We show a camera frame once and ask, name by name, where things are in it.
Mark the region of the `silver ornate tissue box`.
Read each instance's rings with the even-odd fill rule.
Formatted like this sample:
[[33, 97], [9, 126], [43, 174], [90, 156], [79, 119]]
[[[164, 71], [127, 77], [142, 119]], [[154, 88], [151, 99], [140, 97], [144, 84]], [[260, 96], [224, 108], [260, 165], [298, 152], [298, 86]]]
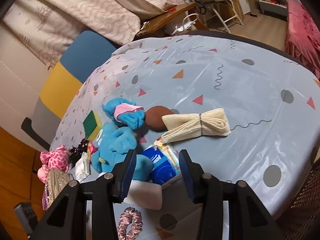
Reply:
[[67, 172], [52, 168], [47, 176], [47, 189], [48, 189], [48, 208], [52, 205], [53, 201], [57, 198], [64, 187], [71, 181]]

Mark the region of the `grey yellow blue chair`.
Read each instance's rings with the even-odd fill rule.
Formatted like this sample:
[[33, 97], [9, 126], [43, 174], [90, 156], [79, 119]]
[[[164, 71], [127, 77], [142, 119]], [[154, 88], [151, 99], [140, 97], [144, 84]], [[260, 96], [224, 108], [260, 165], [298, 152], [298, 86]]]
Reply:
[[49, 150], [56, 130], [76, 93], [91, 73], [108, 60], [120, 45], [100, 34], [83, 31], [63, 53], [45, 81], [32, 117], [21, 129]]

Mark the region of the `patterned plastic tablecloth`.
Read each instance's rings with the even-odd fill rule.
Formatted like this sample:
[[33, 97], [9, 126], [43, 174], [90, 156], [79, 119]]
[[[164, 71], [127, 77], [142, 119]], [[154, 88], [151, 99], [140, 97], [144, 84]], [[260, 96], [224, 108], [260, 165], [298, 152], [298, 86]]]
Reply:
[[172, 147], [221, 181], [246, 181], [275, 218], [303, 185], [319, 143], [319, 80], [292, 59], [237, 40], [183, 35], [135, 41], [88, 64], [51, 149], [77, 145], [90, 111], [108, 122], [102, 106], [114, 98], [180, 114], [222, 108], [230, 135]]

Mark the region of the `white foam block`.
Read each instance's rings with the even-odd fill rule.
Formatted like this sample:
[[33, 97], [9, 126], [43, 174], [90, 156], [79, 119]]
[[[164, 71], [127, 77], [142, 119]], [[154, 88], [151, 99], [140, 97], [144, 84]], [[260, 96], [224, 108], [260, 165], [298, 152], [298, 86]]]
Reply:
[[145, 209], [160, 210], [162, 207], [162, 187], [154, 183], [133, 180], [124, 202]]

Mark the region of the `wicker chair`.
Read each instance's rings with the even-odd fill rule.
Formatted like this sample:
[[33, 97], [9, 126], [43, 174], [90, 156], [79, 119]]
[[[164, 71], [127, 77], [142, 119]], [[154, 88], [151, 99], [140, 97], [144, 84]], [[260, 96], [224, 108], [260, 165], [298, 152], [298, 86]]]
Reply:
[[320, 165], [317, 160], [288, 209], [277, 219], [285, 239], [320, 239]]

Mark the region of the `blue plush toy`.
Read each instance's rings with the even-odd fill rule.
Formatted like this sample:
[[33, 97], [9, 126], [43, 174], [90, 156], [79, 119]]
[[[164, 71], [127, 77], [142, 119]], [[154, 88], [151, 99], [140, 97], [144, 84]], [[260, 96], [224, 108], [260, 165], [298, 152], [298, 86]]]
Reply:
[[[117, 163], [124, 161], [130, 150], [135, 150], [137, 141], [129, 127], [118, 128], [107, 122], [103, 125], [100, 136], [97, 138], [98, 150], [91, 155], [91, 166], [98, 172], [111, 172]], [[153, 169], [151, 160], [137, 154], [134, 180], [146, 181]]]

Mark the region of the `green yellow sponge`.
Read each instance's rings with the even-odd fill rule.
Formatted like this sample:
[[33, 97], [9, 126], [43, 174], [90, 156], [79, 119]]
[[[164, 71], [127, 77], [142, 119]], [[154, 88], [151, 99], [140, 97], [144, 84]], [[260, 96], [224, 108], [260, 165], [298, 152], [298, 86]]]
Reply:
[[93, 141], [102, 128], [102, 123], [99, 115], [95, 111], [90, 111], [83, 121], [85, 138], [88, 141]]

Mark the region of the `wooden cabinet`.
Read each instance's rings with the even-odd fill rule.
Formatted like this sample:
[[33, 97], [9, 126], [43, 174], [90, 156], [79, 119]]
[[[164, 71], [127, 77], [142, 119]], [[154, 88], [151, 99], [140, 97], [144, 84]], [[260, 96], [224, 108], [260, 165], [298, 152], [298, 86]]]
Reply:
[[40, 152], [1, 129], [1, 226], [12, 239], [27, 239], [14, 206], [30, 202], [38, 219], [44, 215], [44, 184], [36, 171], [40, 168]]

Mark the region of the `brown round makeup sponge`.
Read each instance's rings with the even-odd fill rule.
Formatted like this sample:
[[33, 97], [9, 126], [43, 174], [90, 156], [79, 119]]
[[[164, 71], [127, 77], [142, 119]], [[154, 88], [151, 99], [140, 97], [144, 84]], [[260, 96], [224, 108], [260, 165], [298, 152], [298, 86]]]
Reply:
[[149, 129], [156, 132], [166, 130], [162, 116], [173, 114], [173, 111], [163, 106], [153, 106], [145, 112], [145, 123]]

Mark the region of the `cream mesh cloth roll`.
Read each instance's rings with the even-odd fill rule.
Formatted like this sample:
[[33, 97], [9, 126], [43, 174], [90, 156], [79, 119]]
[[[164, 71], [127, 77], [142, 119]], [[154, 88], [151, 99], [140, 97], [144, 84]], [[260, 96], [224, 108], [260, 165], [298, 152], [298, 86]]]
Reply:
[[197, 114], [169, 114], [162, 116], [167, 131], [163, 143], [198, 138], [200, 136], [226, 137], [231, 133], [227, 116], [222, 108]]

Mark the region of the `blue towel with pink mask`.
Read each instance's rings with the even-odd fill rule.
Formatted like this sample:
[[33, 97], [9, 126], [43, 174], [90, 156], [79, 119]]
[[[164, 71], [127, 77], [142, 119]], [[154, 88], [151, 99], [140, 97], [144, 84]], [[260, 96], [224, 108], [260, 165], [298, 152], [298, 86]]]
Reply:
[[115, 98], [102, 105], [107, 117], [118, 127], [127, 126], [137, 130], [145, 124], [145, 111], [142, 106], [124, 98]]

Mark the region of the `pink satin scrunchie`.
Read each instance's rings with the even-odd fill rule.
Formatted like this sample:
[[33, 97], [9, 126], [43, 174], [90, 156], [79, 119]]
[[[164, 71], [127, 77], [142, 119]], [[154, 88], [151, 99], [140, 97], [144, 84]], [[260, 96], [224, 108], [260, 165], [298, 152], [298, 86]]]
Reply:
[[119, 217], [117, 226], [118, 239], [135, 240], [142, 229], [142, 215], [134, 207], [127, 207]]

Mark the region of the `blue tempo tissue pack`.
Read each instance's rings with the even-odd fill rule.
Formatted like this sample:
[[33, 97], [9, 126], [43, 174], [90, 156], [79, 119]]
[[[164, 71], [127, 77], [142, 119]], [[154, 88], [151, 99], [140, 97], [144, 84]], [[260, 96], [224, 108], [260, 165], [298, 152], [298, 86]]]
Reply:
[[182, 178], [178, 162], [179, 153], [169, 143], [164, 143], [162, 138], [154, 141], [142, 152], [142, 155], [152, 162], [153, 168], [149, 175], [151, 182], [161, 185], [162, 189], [166, 189]]

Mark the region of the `pink bedspread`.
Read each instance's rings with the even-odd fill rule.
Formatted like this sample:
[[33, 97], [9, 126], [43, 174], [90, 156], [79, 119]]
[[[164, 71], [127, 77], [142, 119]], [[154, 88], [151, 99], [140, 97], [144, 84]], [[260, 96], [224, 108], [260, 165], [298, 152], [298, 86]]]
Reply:
[[288, 29], [285, 52], [319, 78], [319, 29], [304, 5], [286, 0]]

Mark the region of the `pink spotted plush toy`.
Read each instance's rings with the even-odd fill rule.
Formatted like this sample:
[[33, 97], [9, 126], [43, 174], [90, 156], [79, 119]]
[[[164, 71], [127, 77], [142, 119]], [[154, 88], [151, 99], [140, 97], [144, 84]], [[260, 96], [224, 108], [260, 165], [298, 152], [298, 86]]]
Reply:
[[49, 152], [40, 153], [42, 166], [38, 169], [37, 176], [42, 183], [47, 182], [47, 177], [51, 169], [67, 172], [69, 170], [69, 152], [64, 145]]

